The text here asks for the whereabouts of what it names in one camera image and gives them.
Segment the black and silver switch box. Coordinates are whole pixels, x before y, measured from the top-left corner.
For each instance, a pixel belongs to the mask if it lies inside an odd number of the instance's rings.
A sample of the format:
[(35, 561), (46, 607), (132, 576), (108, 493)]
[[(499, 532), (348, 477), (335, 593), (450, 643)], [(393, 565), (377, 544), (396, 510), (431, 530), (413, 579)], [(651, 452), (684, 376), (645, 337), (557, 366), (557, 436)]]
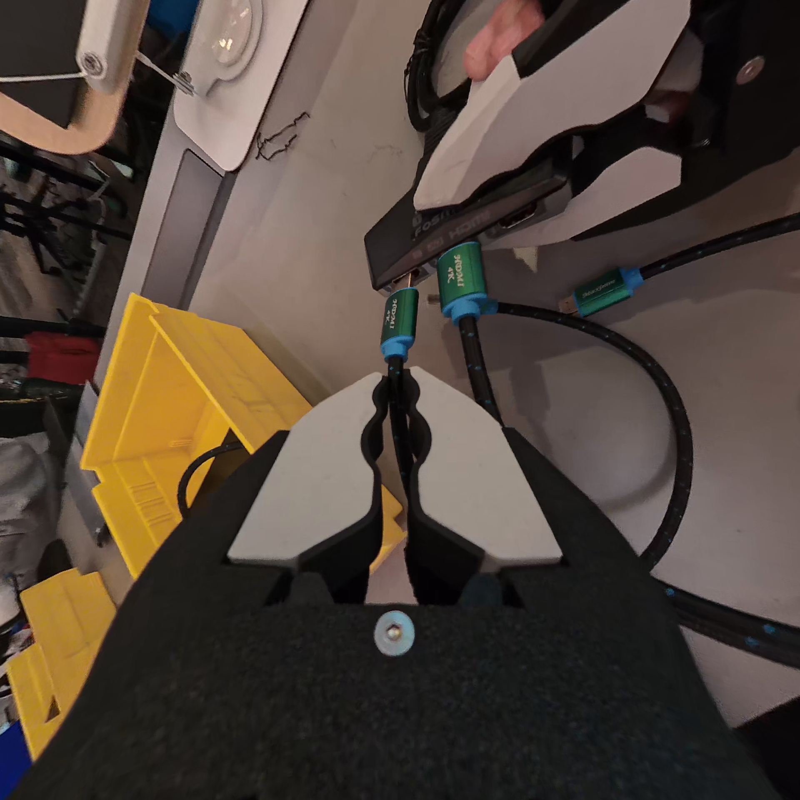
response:
[(415, 191), (436, 146), (454, 125), (476, 88), (465, 79), (438, 95), (433, 71), (446, 36), (464, 1), (430, 2), (404, 71), (407, 114), (415, 131), (424, 135), (424, 150), (412, 188), (365, 235), (365, 252), (375, 290), (385, 293), (410, 277), (422, 279), (449, 248), (478, 239), (490, 242), (514, 228), (537, 223), (545, 213), (567, 203), (572, 171), (572, 136), (565, 135), (530, 155), (516, 170), (490, 178), (465, 202), (417, 210)]

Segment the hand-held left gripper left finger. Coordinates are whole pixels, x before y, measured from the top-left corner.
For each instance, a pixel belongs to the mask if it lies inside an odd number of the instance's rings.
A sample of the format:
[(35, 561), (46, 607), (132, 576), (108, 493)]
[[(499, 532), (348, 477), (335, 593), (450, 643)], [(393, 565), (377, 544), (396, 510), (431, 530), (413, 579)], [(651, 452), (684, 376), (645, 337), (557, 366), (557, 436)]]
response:
[(293, 425), (228, 549), (232, 563), (371, 566), (383, 544), (383, 412), (375, 401), (382, 380), (366, 375)]

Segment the blue plastic container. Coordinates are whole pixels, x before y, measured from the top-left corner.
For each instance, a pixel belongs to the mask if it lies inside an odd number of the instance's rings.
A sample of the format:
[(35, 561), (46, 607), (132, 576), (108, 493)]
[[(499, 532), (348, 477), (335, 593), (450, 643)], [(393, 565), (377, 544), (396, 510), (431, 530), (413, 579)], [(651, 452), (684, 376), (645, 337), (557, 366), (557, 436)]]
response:
[(197, 13), (199, 1), (150, 1), (146, 21), (168, 38), (188, 34)]

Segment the braided black cable green plugs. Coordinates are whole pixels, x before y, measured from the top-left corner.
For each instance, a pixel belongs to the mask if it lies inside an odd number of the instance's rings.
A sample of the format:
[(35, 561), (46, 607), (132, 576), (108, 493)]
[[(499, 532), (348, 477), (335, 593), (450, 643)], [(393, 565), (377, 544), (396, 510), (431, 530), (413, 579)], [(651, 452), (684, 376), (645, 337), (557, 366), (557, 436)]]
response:
[(418, 290), (414, 287), (417, 270), (400, 278), (386, 299), (380, 350), (387, 365), (388, 413), (395, 447), (395, 458), (405, 498), (410, 496), (410, 476), (415, 464), (409, 425), (403, 401), (403, 375), (409, 350), (415, 343), (418, 315)]
[(615, 267), (577, 287), (560, 302), (558, 309), (567, 315), (586, 318), (634, 297), (638, 289), (652, 278), (713, 255), (798, 230), (799, 213), (795, 212), (693, 245), (644, 266)]
[[(482, 257), (482, 249), (477, 242), (456, 245), (437, 260), (437, 282), (443, 315), (461, 333), (465, 365), (475, 402), (496, 422), (503, 424), (503, 418), (479, 340), (477, 322), (482, 315), (501, 314), (530, 318), (596, 338), (637, 364), (660, 394), (675, 435), (675, 477), (662, 522), (640, 554), (644, 565), (652, 571), (674, 542), (688, 507), (693, 482), (694, 441), (678, 389), (654, 357), (628, 338), (605, 326), (571, 317), (564, 312), (491, 300)], [(673, 605), (678, 621), (685, 628), (735, 649), (798, 669), (798, 627), (712, 602), (665, 582), (659, 584)]]

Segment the stacked yellow plastic bins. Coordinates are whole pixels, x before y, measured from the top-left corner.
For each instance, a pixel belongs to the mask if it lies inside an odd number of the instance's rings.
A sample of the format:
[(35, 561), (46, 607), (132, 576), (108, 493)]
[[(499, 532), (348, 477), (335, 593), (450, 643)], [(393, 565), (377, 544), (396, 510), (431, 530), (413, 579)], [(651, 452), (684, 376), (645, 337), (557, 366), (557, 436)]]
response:
[(38, 760), (80, 695), (116, 606), (98, 572), (66, 570), (22, 592), (33, 643), (7, 673), (32, 761)]

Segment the yellow plastic bin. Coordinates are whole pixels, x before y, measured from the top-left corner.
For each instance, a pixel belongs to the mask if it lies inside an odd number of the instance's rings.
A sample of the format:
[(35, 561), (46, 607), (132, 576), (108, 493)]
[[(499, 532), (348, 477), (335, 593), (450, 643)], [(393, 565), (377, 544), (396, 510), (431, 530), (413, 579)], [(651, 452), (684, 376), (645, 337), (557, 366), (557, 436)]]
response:
[(311, 406), (240, 328), (131, 295), (126, 306), (90, 433), (82, 467), (94, 472), (97, 504), (137, 582), (178, 532), (191, 534), (183, 508), (195, 500), (208, 473), (204, 457), (223, 447), (229, 429), (250, 457), (231, 475), (222, 502), (222, 559), (231, 565), (316, 573), (340, 603), (365, 602), (375, 564), (385, 558), (387, 518), (399, 512), (382, 489), (382, 547), (368, 569), (289, 569), (235, 564), (227, 558), (250, 507), (289, 431)]

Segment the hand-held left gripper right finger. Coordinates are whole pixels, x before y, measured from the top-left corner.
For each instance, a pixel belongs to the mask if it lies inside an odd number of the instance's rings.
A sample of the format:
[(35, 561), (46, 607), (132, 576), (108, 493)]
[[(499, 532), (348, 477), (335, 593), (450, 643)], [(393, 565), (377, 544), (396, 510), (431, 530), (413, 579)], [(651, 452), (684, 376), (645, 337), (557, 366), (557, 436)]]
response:
[(482, 550), (482, 571), (559, 563), (562, 550), (501, 424), (421, 367), (410, 376), (431, 434), (418, 469), (422, 513)]

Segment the person's right hand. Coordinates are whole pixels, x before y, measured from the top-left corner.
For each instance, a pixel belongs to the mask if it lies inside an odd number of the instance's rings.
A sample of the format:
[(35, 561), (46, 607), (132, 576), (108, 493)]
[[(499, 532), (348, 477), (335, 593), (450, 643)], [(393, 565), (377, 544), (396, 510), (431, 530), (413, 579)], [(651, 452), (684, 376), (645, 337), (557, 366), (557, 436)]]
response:
[(466, 46), (463, 65), (467, 77), (480, 83), (495, 67), (545, 23), (539, 1), (503, 1), (489, 21)]

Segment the white clip bar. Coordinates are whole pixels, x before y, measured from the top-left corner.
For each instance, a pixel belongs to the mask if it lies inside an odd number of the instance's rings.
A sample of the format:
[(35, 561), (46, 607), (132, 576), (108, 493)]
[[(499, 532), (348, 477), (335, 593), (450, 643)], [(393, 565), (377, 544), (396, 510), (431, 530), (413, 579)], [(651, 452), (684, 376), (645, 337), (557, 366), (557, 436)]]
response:
[(134, 1), (85, 2), (76, 60), (92, 90), (104, 95), (115, 93), (134, 10)]

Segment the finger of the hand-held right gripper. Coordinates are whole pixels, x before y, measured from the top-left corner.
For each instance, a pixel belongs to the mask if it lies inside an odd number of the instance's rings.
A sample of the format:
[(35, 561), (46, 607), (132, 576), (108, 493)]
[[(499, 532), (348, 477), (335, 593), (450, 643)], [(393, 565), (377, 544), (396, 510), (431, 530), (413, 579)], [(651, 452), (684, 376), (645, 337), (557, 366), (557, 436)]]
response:
[(493, 241), (493, 249), (565, 242), (609, 222), (681, 184), (683, 159), (660, 149), (636, 149), (611, 164), (565, 210), (541, 222), (515, 228)]
[(636, 105), (690, 12), (689, 1), (561, 2), (470, 92), (430, 156), (415, 209), (464, 203), (555, 138)]

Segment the red floor bin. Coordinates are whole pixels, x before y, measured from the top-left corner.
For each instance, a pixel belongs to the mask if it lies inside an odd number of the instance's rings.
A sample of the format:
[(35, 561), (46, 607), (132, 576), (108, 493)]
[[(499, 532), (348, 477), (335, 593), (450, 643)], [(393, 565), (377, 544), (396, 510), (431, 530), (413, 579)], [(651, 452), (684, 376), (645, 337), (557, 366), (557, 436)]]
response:
[(102, 339), (33, 332), (25, 335), (29, 347), (28, 378), (83, 385), (95, 375)]

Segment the person's black trousers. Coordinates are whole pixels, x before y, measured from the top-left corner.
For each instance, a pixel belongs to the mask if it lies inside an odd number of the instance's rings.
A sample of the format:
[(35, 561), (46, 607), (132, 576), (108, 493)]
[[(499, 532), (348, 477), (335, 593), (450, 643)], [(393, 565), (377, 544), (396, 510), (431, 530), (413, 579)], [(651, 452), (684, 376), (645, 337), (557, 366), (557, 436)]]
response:
[(785, 799), (799, 799), (799, 697), (738, 726), (751, 757)]

